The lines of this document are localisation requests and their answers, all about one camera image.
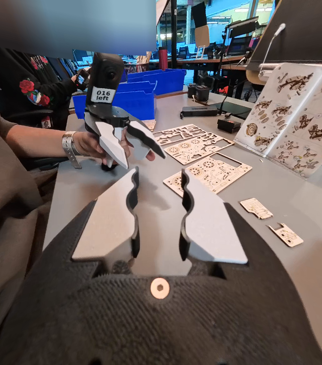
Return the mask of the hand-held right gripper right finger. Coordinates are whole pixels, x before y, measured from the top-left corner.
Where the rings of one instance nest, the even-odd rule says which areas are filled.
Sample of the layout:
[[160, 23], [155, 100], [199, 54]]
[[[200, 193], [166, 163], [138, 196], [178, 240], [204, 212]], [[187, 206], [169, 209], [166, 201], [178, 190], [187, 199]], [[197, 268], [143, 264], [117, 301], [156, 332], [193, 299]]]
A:
[[187, 169], [181, 171], [181, 187], [186, 211], [180, 227], [181, 259], [247, 264], [248, 258], [225, 202]]

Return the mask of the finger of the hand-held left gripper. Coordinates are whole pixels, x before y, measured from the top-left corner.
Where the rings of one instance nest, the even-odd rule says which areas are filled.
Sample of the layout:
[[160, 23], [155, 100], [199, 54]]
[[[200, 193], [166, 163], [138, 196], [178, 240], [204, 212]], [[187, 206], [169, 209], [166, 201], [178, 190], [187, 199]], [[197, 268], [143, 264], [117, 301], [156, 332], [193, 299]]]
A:
[[126, 138], [133, 146], [134, 156], [137, 160], [144, 159], [151, 150], [161, 158], [166, 158], [166, 154], [161, 145], [155, 139], [153, 133], [142, 122], [129, 121]]
[[113, 162], [129, 168], [126, 153], [120, 145], [122, 139], [123, 127], [113, 127], [111, 124], [102, 121], [96, 121], [95, 126], [99, 134], [99, 144], [107, 153], [106, 166], [110, 169], [113, 167]]

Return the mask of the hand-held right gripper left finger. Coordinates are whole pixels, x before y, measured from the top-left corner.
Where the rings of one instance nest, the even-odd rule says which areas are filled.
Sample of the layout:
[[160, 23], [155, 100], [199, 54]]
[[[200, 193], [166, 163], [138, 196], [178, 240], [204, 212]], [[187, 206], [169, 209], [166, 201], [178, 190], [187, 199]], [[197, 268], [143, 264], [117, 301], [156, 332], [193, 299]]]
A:
[[138, 204], [139, 167], [131, 169], [96, 200], [72, 254], [75, 262], [101, 261], [111, 270], [140, 251]]

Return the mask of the striped small wooden piece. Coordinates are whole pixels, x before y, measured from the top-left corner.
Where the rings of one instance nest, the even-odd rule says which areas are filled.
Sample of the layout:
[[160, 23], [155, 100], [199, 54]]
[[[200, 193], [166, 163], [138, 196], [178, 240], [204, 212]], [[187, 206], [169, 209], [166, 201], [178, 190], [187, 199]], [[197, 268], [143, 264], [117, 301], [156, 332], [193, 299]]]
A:
[[256, 198], [245, 199], [239, 203], [247, 212], [254, 214], [260, 220], [273, 217], [273, 214]]

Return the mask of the wooden puzzle sheet many cutouts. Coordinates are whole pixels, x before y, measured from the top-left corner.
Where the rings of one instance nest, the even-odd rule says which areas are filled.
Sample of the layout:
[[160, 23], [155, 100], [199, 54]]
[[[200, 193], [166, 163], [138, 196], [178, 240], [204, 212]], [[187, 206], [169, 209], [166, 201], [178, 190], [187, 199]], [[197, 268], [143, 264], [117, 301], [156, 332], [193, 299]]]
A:
[[188, 165], [234, 145], [233, 141], [197, 127], [182, 125], [153, 133], [165, 153]]

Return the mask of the wooden puzzle sheet rectangular window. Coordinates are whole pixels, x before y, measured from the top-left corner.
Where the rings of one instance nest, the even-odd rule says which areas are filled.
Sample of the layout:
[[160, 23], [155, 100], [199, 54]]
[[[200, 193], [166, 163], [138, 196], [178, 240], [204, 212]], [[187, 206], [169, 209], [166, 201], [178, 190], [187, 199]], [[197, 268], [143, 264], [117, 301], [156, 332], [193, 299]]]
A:
[[215, 194], [220, 193], [251, 170], [251, 166], [220, 152], [186, 167], [186, 171]]

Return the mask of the person's left forearm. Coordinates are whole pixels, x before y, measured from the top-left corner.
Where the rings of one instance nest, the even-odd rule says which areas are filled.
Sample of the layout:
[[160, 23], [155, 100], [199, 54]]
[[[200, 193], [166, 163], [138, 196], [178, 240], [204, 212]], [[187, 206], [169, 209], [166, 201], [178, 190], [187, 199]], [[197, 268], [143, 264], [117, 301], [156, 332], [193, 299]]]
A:
[[62, 146], [64, 131], [39, 129], [14, 125], [7, 133], [5, 142], [17, 157], [67, 157]]

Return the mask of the person's left hand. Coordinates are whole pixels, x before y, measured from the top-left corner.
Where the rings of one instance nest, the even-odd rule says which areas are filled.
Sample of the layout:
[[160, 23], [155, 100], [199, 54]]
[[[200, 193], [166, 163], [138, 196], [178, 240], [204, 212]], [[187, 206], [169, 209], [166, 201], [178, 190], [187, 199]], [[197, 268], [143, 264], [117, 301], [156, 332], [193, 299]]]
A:
[[[122, 131], [122, 137], [120, 145], [123, 148], [126, 157], [131, 155], [131, 149], [134, 148], [133, 144], [130, 143], [126, 137], [127, 128]], [[90, 156], [101, 159], [105, 165], [107, 163], [107, 154], [105, 150], [99, 145], [97, 137], [90, 132], [78, 131], [72, 136], [73, 145], [77, 152], [83, 156]]]

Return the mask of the silver mesh wristwatch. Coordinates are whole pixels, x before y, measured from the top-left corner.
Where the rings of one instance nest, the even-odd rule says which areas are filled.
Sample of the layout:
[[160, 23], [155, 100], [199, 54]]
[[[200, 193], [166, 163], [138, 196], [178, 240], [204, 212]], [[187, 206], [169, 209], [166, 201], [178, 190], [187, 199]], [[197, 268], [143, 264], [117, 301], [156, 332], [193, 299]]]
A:
[[68, 160], [71, 162], [71, 165], [75, 169], [82, 169], [81, 164], [79, 163], [77, 157], [82, 156], [82, 154], [77, 150], [74, 143], [74, 135], [77, 131], [67, 131], [62, 136], [62, 148], [66, 153]]

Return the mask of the red bottle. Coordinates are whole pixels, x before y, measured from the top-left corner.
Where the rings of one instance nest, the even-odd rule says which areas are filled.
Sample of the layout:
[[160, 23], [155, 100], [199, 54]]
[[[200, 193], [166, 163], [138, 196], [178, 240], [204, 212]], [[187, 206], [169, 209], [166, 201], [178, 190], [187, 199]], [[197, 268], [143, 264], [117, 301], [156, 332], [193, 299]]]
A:
[[158, 48], [158, 56], [159, 56], [159, 69], [165, 71], [168, 69], [168, 50], [167, 47], [159, 47]]

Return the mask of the black power adapter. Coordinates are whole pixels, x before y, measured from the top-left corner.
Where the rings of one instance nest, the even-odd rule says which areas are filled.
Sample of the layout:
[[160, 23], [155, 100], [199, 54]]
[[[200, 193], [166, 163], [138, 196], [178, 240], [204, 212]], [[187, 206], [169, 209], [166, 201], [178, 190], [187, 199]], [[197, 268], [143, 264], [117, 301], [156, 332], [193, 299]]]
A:
[[216, 106], [183, 107], [180, 112], [180, 119], [184, 117], [207, 117], [217, 116], [219, 108]]

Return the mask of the notched small wooden piece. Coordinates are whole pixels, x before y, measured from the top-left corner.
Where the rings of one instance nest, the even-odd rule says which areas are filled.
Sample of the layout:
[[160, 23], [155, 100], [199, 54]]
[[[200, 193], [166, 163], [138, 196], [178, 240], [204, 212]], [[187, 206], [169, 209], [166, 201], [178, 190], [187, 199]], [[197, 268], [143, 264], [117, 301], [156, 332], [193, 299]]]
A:
[[279, 227], [276, 229], [270, 225], [267, 225], [267, 227], [288, 247], [293, 248], [304, 242], [302, 238], [284, 223], [278, 223], [278, 225]]

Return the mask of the black battery charger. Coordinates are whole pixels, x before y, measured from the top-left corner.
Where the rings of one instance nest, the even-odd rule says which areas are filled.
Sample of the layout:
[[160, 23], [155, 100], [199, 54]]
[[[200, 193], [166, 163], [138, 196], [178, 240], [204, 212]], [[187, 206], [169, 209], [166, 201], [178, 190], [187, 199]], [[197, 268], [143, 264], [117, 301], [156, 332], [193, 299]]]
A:
[[196, 83], [188, 84], [188, 98], [195, 101], [206, 103], [209, 100], [210, 89], [205, 85], [198, 85]]

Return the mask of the black tablet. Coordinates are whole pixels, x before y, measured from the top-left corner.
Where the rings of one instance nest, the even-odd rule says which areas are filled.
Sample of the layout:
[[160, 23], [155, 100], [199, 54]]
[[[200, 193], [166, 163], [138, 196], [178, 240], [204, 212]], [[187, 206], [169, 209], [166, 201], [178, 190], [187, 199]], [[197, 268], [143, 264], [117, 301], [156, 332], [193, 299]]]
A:
[[245, 107], [226, 101], [223, 103], [218, 103], [216, 106], [222, 114], [228, 114], [242, 120], [245, 120], [252, 110], [250, 107]]

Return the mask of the tan rounded board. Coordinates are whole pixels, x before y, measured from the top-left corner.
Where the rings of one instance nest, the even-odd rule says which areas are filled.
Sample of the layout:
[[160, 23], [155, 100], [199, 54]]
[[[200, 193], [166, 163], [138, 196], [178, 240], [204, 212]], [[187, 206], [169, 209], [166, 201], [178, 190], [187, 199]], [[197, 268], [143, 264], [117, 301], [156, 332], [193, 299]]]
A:
[[195, 44], [198, 48], [206, 48], [210, 44], [210, 35], [208, 25], [195, 28]]

